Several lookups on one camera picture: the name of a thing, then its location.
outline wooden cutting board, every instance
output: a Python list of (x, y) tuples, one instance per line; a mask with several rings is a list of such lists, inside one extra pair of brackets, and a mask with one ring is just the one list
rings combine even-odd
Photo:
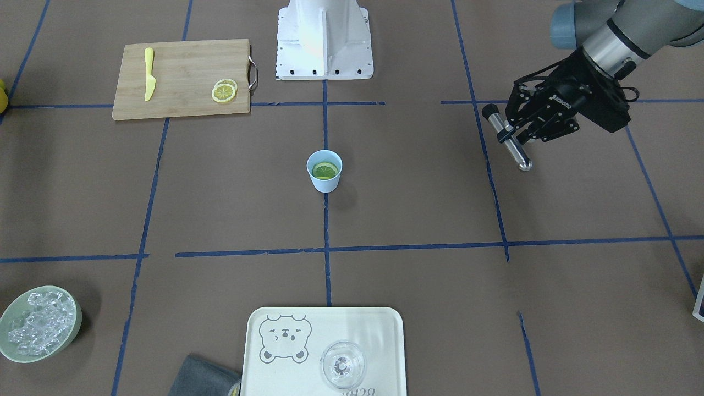
[[(144, 49), (154, 48), (156, 88), (144, 101)], [(115, 93), (113, 119), (207, 116), (249, 112), (249, 40), (206, 40), (128, 44)], [(226, 104), (210, 97), (218, 80), (237, 82), (237, 96)]]

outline bear drawing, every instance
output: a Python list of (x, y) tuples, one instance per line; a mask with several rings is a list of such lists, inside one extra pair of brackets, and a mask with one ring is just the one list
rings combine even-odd
[(310, 331), (310, 322), (305, 317), (296, 319), (293, 316), (267, 316), (259, 326), (263, 346), (259, 358), (264, 363), (271, 363), (278, 357), (290, 357), (296, 363), (303, 363), (308, 358), (306, 344)]

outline bowl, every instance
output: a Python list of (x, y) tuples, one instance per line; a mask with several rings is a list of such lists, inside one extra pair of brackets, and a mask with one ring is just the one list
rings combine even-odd
[[(58, 346), (52, 348), (49, 353), (40, 356), (25, 356), (17, 352), (18, 343), (10, 342), (10, 340), (8, 339), (8, 333), (11, 331), (12, 322), (14, 320), (16, 320), (17, 318), (22, 318), (24, 315), (26, 315), (27, 311), (30, 311), (34, 308), (29, 302), (27, 302), (27, 298), (33, 292), (62, 292), (65, 295), (69, 296), (69, 298), (71, 298), (75, 303), (75, 308), (73, 311), (74, 320), (68, 326), (68, 337), (66, 337), (63, 341), (59, 339), (60, 343), (58, 344)], [(81, 308), (78, 305), (76, 299), (73, 298), (73, 296), (69, 292), (57, 286), (35, 287), (34, 289), (31, 289), (23, 293), (21, 296), (17, 297), (15, 301), (13, 301), (12, 304), (7, 307), (5, 312), (2, 314), (2, 317), (0, 317), (0, 352), (6, 358), (17, 363), (34, 363), (35, 361), (46, 359), (47, 357), (58, 354), (64, 348), (66, 348), (71, 343), (71, 341), (73, 341), (73, 339), (76, 337), (76, 334), (78, 334), (78, 329), (80, 329), (81, 327), (81, 319)]]

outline folded towel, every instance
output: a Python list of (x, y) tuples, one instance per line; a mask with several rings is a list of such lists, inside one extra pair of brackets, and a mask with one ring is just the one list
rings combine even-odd
[(188, 355), (168, 396), (238, 396), (238, 373)]

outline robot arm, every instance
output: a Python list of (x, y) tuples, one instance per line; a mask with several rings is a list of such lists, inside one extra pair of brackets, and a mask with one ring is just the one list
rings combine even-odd
[[(522, 145), (578, 131), (577, 113), (609, 132), (626, 126), (639, 93), (619, 81), (665, 45), (704, 41), (704, 0), (573, 2), (555, 12), (551, 37), (556, 47), (575, 51), (514, 81), (505, 120), (496, 105), (482, 110), (522, 171), (532, 167)], [(633, 92), (630, 99), (625, 90)]]

